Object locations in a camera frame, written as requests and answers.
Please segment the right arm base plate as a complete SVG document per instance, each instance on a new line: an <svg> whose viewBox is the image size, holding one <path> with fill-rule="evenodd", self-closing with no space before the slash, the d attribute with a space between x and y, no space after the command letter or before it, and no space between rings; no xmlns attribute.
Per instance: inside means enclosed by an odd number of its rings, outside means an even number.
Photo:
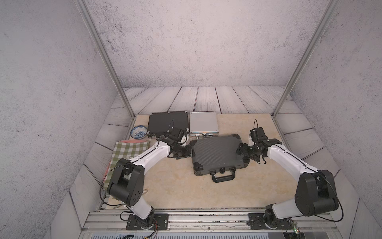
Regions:
<svg viewBox="0 0 382 239"><path fill-rule="evenodd" d="M252 230L291 230L291 222L287 219L278 219L275 216L265 213L249 213L247 225Z"/></svg>

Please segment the large black poker case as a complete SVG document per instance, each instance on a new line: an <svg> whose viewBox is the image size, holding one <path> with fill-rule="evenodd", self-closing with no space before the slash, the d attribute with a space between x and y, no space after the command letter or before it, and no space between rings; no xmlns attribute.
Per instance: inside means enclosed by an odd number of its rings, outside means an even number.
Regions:
<svg viewBox="0 0 382 239"><path fill-rule="evenodd" d="M194 175L211 175L215 183L233 180L235 171L250 163L249 158L237 153L241 144L237 134L192 140Z"/></svg>

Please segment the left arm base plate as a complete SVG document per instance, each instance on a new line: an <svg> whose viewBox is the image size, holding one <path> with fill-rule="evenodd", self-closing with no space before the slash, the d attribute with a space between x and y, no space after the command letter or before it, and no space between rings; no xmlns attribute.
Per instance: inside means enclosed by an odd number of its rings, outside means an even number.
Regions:
<svg viewBox="0 0 382 239"><path fill-rule="evenodd" d="M127 219L127 231L140 230L158 230L166 231L168 229L169 214L154 213L150 214L147 219L141 219L138 216L131 214Z"/></svg>

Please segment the black carbon poker case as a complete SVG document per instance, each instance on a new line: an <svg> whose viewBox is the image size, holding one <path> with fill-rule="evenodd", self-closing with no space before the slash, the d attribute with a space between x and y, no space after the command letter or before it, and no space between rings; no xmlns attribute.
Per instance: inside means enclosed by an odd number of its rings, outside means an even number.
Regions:
<svg viewBox="0 0 382 239"><path fill-rule="evenodd" d="M170 127L177 127L186 130L189 127L189 118L187 111L152 113L149 116L147 136L152 138L167 133Z"/></svg>

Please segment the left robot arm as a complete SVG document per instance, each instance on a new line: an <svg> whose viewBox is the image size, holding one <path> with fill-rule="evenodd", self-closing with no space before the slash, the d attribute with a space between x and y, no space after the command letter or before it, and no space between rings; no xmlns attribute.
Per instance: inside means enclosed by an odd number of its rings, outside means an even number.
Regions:
<svg viewBox="0 0 382 239"><path fill-rule="evenodd" d="M145 173L169 155L175 159L190 157L192 147L186 144L187 134L187 129L173 126L148 150L129 160L120 159L112 170L107 193L125 204L145 227L153 224L155 215L154 208L142 197Z"/></svg>

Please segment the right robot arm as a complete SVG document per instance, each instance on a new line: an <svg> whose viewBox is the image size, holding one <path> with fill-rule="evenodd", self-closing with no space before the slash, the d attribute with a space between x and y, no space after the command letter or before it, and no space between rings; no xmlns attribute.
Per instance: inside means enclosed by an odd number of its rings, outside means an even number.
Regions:
<svg viewBox="0 0 382 239"><path fill-rule="evenodd" d="M261 127L250 130L249 143L240 143L236 153L256 162L269 158L278 163L296 181L293 199L266 207L265 223L295 217L319 216L341 209L333 174L305 163L278 139L269 139Z"/></svg>

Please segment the small silver poker case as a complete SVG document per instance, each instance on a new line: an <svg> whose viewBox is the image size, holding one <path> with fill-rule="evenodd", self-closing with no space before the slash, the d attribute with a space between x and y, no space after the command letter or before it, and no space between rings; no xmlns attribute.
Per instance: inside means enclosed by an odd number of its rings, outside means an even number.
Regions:
<svg viewBox="0 0 382 239"><path fill-rule="evenodd" d="M191 112L190 136L196 138L215 137L219 134L216 112Z"/></svg>

